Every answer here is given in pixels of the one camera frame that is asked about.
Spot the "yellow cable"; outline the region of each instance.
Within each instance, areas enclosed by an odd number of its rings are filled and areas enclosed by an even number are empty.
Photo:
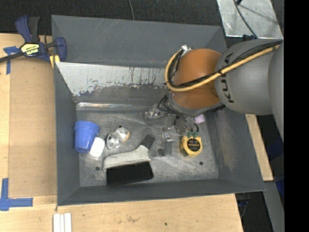
[[[168,72],[169,72],[170,65],[171,65],[172,61],[175,59],[175,57],[177,56],[177,54],[181,51],[181,49],[180,49],[177,53],[175,53],[175,54],[171,57],[171,59],[169,60],[168,64],[166,65],[164,79],[165,79],[165,82],[166,82],[168,88],[169,88],[170,90],[172,90],[172,91],[175,91],[175,92],[189,91],[189,90],[192,90],[192,89],[194,89],[194,88],[200,87],[200,86],[202,86],[202,85],[205,85],[205,84],[207,84],[207,83],[213,81],[214,79],[218,78],[218,77],[221,76],[222,74],[227,73],[228,71],[230,71],[230,70],[232,70],[232,69],[235,69],[235,68],[237,68],[237,67],[240,66],[240,65],[243,65],[243,64],[245,64],[245,63],[247,63],[247,62],[249,62],[249,61],[252,61],[252,60],[255,59],[255,58],[258,58],[258,57],[260,57],[260,56],[262,56],[262,55],[265,55],[265,54],[267,54],[267,53],[270,53],[270,52],[276,50],[279,46],[280,46],[280,44],[275,45],[275,46],[272,46],[272,47],[269,47],[269,48],[266,48],[266,49],[264,49],[263,51],[260,51],[260,52],[258,52],[258,53],[255,53],[255,54],[253,54],[253,55],[251,55],[251,56],[249,56],[249,57],[246,57],[246,58],[244,58],[243,60],[241,60],[241,61],[239,61],[239,62],[236,62],[235,64],[232,64],[231,66],[229,66],[229,67],[227,67],[227,68],[224,68],[223,70],[221,70],[221,73],[215,73],[215,74],[213,74],[211,77],[209,77],[209,78],[207,78],[207,79],[201,81],[200,83],[193,84],[193,85],[188,86],[188,87],[173,87],[173,86],[171,86],[170,83],[169,83],[169,80],[168,80]]]

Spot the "white plastic piece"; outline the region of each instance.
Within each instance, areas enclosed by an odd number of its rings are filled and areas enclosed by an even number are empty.
[[[71,213],[64,214],[64,231],[72,232],[72,217]]]
[[[137,149],[107,156],[103,161],[103,170],[108,168],[124,166],[137,162],[151,161],[148,149],[140,145]]]
[[[72,232],[71,213],[53,215],[53,232]]]
[[[53,232],[61,232],[60,214],[53,215]]]
[[[102,138],[95,137],[88,154],[92,157],[99,158],[103,153],[104,147],[105,141]]]

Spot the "blue tape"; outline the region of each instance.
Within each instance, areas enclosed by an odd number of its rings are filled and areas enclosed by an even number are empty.
[[[11,55],[12,53],[20,52],[20,49],[16,46],[5,47],[3,50],[8,56]],[[11,61],[8,60],[6,64],[6,74],[8,75],[10,73],[11,73]]]
[[[33,198],[8,198],[9,179],[2,179],[0,210],[8,211],[11,207],[30,207],[33,206]]]

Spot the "dirty bin floor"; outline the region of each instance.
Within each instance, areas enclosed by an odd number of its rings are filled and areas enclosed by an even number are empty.
[[[130,138],[118,149],[109,150],[105,146],[100,158],[93,158],[89,154],[79,153],[80,185],[106,185],[106,173],[103,169],[103,159],[111,154],[122,153],[136,149],[147,134],[155,136],[155,142],[149,149],[151,167],[154,178],[144,183],[172,182],[199,179],[216,179],[219,176],[215,162],[214,151],[211,146],[207,122],[199,124],[202,137],[203,151],[196,157],[186,157],[180,151],[180,136],[174,128],[166,130],[173,139],[170,155],[159,157],[157,150],[162,148],[162,130],[171,126],[172,116],[156,120],[144,120],[142,110],[132,111],[77,111],[78,120],[89,120],[100,126],[98,137],[106,139],[110,132],[118,126],[123,126],[131,132]]]

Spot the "yellow clamp label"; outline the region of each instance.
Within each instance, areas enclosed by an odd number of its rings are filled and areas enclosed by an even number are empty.
[[[31,43],[28,43],[28,44],[25,44],[23,45],[20,50],[27,54],[27,55],[31,55],[31,54],[35,54],[35,53],[38,53],[39,52],[39,48],[40,46],[38,44],[31,44]]]

